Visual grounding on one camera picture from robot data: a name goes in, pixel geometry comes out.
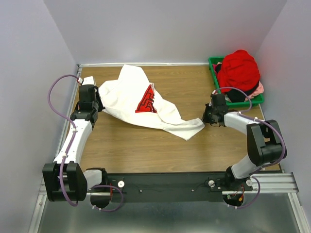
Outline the white t shirt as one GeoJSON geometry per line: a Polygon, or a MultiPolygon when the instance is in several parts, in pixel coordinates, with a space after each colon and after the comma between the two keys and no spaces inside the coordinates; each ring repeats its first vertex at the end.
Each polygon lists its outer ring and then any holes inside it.
{"type": "Polygon", "coordinates": [[[160,129],[186,141],[204,128],[199,118],[184,121],[140,67],[124,65],[118,79],[104,82],[99,94],[104,112],[129,124],[160,129]]]}

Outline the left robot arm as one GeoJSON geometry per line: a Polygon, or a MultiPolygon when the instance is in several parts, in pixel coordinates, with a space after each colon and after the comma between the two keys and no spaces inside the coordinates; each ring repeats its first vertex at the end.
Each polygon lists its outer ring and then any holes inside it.
{"type": "Polygon", "coordinates": [[[73,206],[83,201],[91,188],[102,192],[108,185],[105,169],[91,168],[83,172],[79,165],[103,105],[94,81],[83,82],[78,94],[66,140],[54,161],[42,169],[49,201],[67,201],[73,206]]]}

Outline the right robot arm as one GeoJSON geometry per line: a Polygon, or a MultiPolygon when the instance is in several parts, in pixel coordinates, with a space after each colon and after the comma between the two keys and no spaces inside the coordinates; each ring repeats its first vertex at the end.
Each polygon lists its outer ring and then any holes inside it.
{"type": "Polygon", "coordinates": [[[202,121],[235,129],[247,137],[247,155],[225,172],[223,180],[227,189],[235,190],[250,175],[286,158],[287,148],[275,120],[264,121],[230,111],[223,94],[211,94],[210,99],[202,121]]]}

